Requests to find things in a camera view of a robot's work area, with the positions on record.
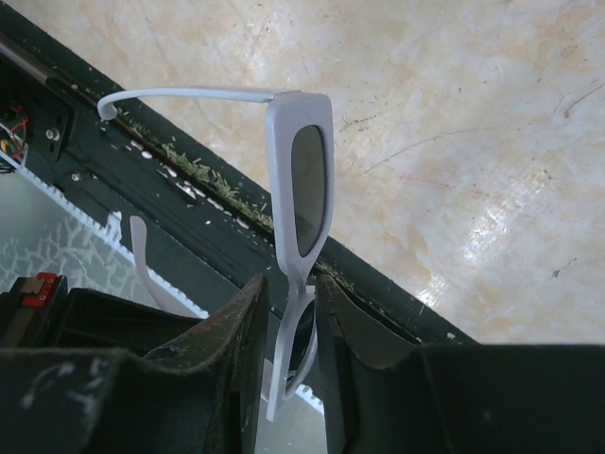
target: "white sunglasses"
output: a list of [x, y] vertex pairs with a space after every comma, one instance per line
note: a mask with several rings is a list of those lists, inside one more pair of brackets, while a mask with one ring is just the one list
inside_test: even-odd
[[268, 391], [267, 419], [274, 421], [284, 403], [303, 383], [318, 349], [314, 320], [301, 364], [294, 376], [288, 377], [298, 323], [315, 298], [315, 289], [307, 285], [307, 280], [328, 237], [334, 212], [334, 126], [330, 98], [300, 91], [251, 88], [146, 88], [101, 98], [98, 113], [102, 119], [112, 120], [117, 117], [114, 102], [142, 96], [268, 104], [265, 130], [275, 249], [279, 267], [289, 283], [288, 301], [275, 341]]

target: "wire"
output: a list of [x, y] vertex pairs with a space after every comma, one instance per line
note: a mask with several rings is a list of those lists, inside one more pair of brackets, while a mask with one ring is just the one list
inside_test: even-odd
[[[4, 123], [0, 123], [0, 132], [3, 132], [8, 138], [8, 140], [0, 140], [0, 150], [11, 159], [21, 164], [27, 149], [26, 137], [29, 116], [25, 112], [23, 106], [12, 107], [10, 109], [19, 115], [19, 121], [12, 127], [9, 127]], [[15, 167], [11, 163], [0, 159], [0, 174], [8, 174], [14, 171]]]

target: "marble floor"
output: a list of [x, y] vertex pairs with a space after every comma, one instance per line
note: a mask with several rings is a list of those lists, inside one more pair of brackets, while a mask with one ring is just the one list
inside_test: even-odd
[[[335, 239], [479, 341], [605, 341], [605, 2], [8, 3], [127, 88], [329, 95]], [[262, 106], [147, 102], [268, 188]]]

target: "sunglasses lens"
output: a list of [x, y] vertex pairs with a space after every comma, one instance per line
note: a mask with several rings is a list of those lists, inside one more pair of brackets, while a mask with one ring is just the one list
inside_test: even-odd
[[298, 371], [301, 362], [303, 362], [304, 354], [306, 353], [311, 336], [313, 334], [313, 321], [315, 320], [315, 305], [309, 307], [302, 314], [301, 320], [296, 327], [294, 335], [294, 343], [292, 344], [292, 356], [288, 367], [288, 378], [291, 378]]
[[320, 128], [305, 126], [292, 143], [292, 189], [299, 254], [308, 255], [317, 242], [325, 218], [325, 143]]

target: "scratch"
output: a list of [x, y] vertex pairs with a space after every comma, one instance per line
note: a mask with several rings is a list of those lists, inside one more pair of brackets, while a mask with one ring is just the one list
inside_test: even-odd
[[195, 12], [197, 13], [201, 13], [201, 11], [198, 9], [198, 5], [196, 5], [194, 2], [192, 2], [191, 0], [187, 0], [187, 4], [191, 7], [191, 9], [193, 9]]
[[342, 117], [342, 121], [344, 121], [344, 122], [345, 122], [345, 125], [346, 125], [346, 126], [345, 126], [344, 128], [342, 128], [342, 129], [341, 129], [340, 131], [338, 131], [338, 132], [343, 132], [343, 131], [346, 131], [346, 130], [348, 130], [348, 129], [349, 129], [351, 126], [358, 125], [359, 123], [365, 123], [366, 121], [374, 120], [374, 118], [376, 118], [377, 116], [378, 116], [378, 114], [376, 114], [376, 115], [372, 115], [372, 116], [367, 116], [367, 117], [365, 117], [365, 118], [361, 118], [361, 119], [358, 119], [358, 120], [353, 120], [353, 121], [351, 121], [351, 122], [349, 122], [349, 121], [345, 120], [345, 119], [344, 119], [344, 116], [343, 116], [343, 117]]
[[559, 274], [561, 273], [561, 271], [563, 271], [565, 268], [569, 267], [576, 260], [578, 260], [578, 258], [574, 257], [569, 262], [567, 262], [567, 265], [565, 265], [564, 267], [561, 267], [558, 270], [554, 270], [553, 273], [550, 275], [550, 278], [551, 279], [557, 279], [559, 277]]
[[98, 416], [98, 402], [96, 398], [91, 394], [82, 394], [75, 392], [68, 392], [67, 397], [78, 402], [82, 407], [82, 425], [87, 429], [91, 429], [95, 423], [95, 420]]
[[595, 89], [591, 90], [590, 92], [588, 92], [586, 95], [582, 96], [579, 99], [576, 99], [574, 102], [571, 103], [571, 106], [569, 106], [567, 109], [565, 109], [563, 111], [563, 116], [565, 118], [569, 118], [569, 111], [571, 111], [578, 103], [580, 103], [581, 101], [583, 101], [584, 99], [586, 99], [588, 96], [590, 96], [592, 93], [597, 92], [598, 90], [600, 90], [601, 88], [603, 88], [605, 86], [605, 84], [601, 84], [598, 87], [596, 87]]
[[344, 14], [342, 13], [342, 9], [340, 9], [340, 5], [337, 5], [337, 9], [338, 14], [340, 14], [340, 19], [342, 19], [343, 22], [347, 22], [347, 20], [344, 18]]
[[557, 107], [555, 107], [555, 110], [552, 111], [553, 114], [555, 114], [557, 112], [557, 109], [559, 109], [561, 107], [561, 103], [563, 102], [564, 99], [566, 99], [569, 94], [571, 94], [572, 92], [566, 93], [565, 95], [561, 96], [561, 99], [559, 99], [559, 104], [557, 104]]
[[196, 109], [198, 110], [198, 112], [206, 119], [206, 121], [208, 123], [210, 123], [210, 126], [212, 126], [217, 131], [225, 131], [225, 129], [222, 126], [218, 126], [217, 124], [215, 124], [215, 122], [212, 121], [210, 119], [210, 117], [206, 114], [206, 112], [201, 108], [201, 106], [199, 105], [199, 103], [200, 103], [199, 99], [194, 99], [193, 102], [194, 102], [194, 105], [196, 106]]
[[94, 388], [98, 388], [100, 385], [102, 385], [104, 381], [105, 381], [105, 378], [103, 378], [102, 376], [98, 376], [93, 381], [91, 381], [90, 383], [88, 383], [84, 387], [84, 389], [85, 390], [93, 390]]
[[396, 153], [391, 154], [388, 158], [385, 158], [382, 161], [379, 161], [378, 163], [370, 166], [370, 168], [368, 168], [364, 172], [364, 175], [367, 175], [368, 173], [372, 172], [378, 166], [381, 166], [382, 164], [390, 161], [391, 159], [396, 158], [400, 154], [405, 153], [406, 151], [409, 151], [409, 150], [411, 150], [413, 148], [419, 147], [420, 145], [426, 144], [427, 142], [434, 142], [436, 140], [441, 139], [442, 137], [447, 137], [449, 135], [462, 134], [464, 132], [476, 132], [476, 131], [487, 131], [487, 130], [495, 130], [495, 126], [489, 126], [487, 128], [470, 128], [469, 130], [460, 130], [460, 131], [445, 132], [443, 134], [438, 134], [438, 135], [435, 135], [435, 136], [430, 137], [428, 139], [421, 140], [420, 142], [416, 142], [415, 144], [412, 144], [412, 145], [409, 145], [409, 146], [407, 146], [405, 148], [400, 149]]
[[[194, 4], [194, 2], [192, 2], [191, 0], [187, 0], [187, 2], [189, 4], [191, 4], [193, 6], [193, 8], [199, 12], [198, 7]], [[244, 19], [244, 15], [242, 14], [242, 11], [239, 10], [239, 8], [235, 5], [235, 3], [233, 2], [233, 0], [229, 0], [229, 6], [233, 9], [233, 11], [235, 11], [235, 14], [237, 14], [237, 17], [239, 18], [239, 21], [242, 24], [246, 24], [246, 20]]]
[[155, 31], [153, 30], [153, 25], [152, 25], [151, 21], [149, 20], [149, 18], [147, 17], [147, 10], [146, 10], [145, 6], [141, 2], [141, 0], [139, 0], [138, 3], [139, 3], [139, 6], [141, 7], [141, 10], [143, 11], [143, 17], [145, 18], [145, 22], [147, 24], [147, 29], [149, 30], [149, 33], [151, 33], [151, 40], [155, 44], [158, 51], [160, 51], [160, 55], [164, 59], [164, 62], [166, 63], [168, 68], [170, 68], [172, 70], [172, 72], [174, 72], [174, 66], [168, 60], [168, 57], [166, 56], [166, 53], [164, 52], [164, 48], [160, 45], [160, 41], [158, 41], [158, 37], [155, 35]]
[[582, 31], [582, 34], [579, 35], [578, 41], [583, 41], [584, 37], [591, 31], [593, 31], [595, 28], [600, 26], [603, 23], [603, 21], [605, 21], [605, 17], [601, 18], [596, 24], [592, 24], [591, 26], [586, 27], [584, 29], [584, 31]]
[[112, 22], [110, 23], [110, 25], [113, 25], [113, 24], [115, 24], [115, 0], [112, 1], [110, 15], [112, 16]]
[[304, 71], [306, 71], [306, 74], [311, 78], [311, 73], [309, 72], [309, 68], [306, 67], [306, 60], [302, 59], [302, 67], [304, 68]]
[[260, 26], [260, 28], [258, 29], [258, 31], [256, 33], [254, 33], [254, 32], [250, 33], [250, 38], [251, 38], [250, 50], [247, 51], [247, 53], [250, 57], [253, 57], [255, 55], [256, 46], [259, 44], [261, 38], [265, 37], [264, 32], [268, 31], [269, 23], [270, 23], [270, 19], [267, 17], [265, 19], [265, 22]]
[[104, 368], [105, 366], [107, 366], [107, 361], [104, 361], [101, 358], [93, 358], [89, 374], [92, 376], [98, 375], [101, 372], [101, 368]]

